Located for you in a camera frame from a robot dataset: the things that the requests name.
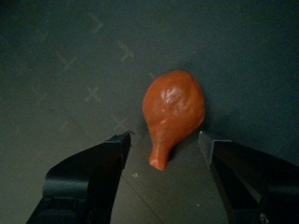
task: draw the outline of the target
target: toy chicken drumstick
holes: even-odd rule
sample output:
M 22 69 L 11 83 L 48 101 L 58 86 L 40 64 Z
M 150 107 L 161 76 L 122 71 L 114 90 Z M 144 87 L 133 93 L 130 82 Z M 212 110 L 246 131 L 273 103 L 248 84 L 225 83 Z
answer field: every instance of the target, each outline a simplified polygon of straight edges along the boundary
M 169 72 L 153 81 L 142 113 L 153 144 L 149 164 L 162 171 L 173 146 L 200 126 L 205 113 L 201 87 L 188 72 Z

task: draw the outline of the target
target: gray surface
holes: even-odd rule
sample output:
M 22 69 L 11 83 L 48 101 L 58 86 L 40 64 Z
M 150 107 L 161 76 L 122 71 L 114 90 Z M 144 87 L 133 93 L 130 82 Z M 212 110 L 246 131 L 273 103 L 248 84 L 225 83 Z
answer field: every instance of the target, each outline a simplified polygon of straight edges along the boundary
M 201 84 L 202 128 L 299 165 L 294 1 L 22 0 L 0 11 L 1 223 L 28 219 L 48 169 L 124 130 L 112 222 L 226 223 L 198 131 L 165 172 L 148 165 L 141 101 L 173 69 Z

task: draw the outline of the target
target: chicken leg toy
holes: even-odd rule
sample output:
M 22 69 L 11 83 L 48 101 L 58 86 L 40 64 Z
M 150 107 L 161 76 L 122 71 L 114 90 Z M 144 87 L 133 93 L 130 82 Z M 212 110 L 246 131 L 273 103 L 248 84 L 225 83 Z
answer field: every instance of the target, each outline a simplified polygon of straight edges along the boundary
M 173 146 L 196 130 L 205 114 L 201 87 L 188 72 L 169 72 L 153 81 L 142 113 L 153 145 L 149 164 L 162 171 Z

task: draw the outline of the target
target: orange object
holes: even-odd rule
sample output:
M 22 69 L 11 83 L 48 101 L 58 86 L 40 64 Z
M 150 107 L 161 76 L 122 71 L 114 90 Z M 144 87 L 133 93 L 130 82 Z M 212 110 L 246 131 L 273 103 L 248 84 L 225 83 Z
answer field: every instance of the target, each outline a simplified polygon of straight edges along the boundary
M 153 81 L 142 113 L 153 144 L 149 164 L 162 171 L 173 146 L 196 130 L 205 114 L 201 87 L 188 72 L 169 72 Z

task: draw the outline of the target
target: orange drumstick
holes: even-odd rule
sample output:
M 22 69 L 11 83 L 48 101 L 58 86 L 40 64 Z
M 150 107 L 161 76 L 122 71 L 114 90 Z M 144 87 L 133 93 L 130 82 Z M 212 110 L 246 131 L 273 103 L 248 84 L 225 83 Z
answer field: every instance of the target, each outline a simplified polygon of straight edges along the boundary
M 196 130 L 205 114 L 201 87 L 188 72 L 169 72 L 153 81 L 142 113 L 153 144 L 149 164 L 162 171 L 173 146 Z

